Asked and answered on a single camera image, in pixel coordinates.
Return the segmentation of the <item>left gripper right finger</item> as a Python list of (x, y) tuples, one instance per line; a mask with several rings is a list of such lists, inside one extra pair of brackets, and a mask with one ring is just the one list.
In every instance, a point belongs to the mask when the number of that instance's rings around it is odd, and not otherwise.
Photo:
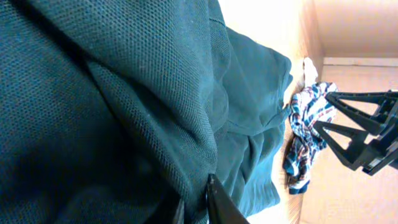
[(249, 224), (214, 174), (206, 183), (206, 206), (209, 224)]

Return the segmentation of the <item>black t-shirt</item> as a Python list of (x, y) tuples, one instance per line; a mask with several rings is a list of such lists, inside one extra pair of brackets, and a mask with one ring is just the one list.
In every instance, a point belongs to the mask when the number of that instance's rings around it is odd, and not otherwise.
[(279, 203), (290, 60), (218, 1), (1, 2), (1, 222), (248, 217)]

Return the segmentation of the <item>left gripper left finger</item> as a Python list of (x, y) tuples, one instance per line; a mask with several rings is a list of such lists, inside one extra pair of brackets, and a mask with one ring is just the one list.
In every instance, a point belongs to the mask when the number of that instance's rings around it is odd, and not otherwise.
[(174, 210), (171, 224), (184, 224), (184, 213), (185, 213), (184, 201), (180, 199)]

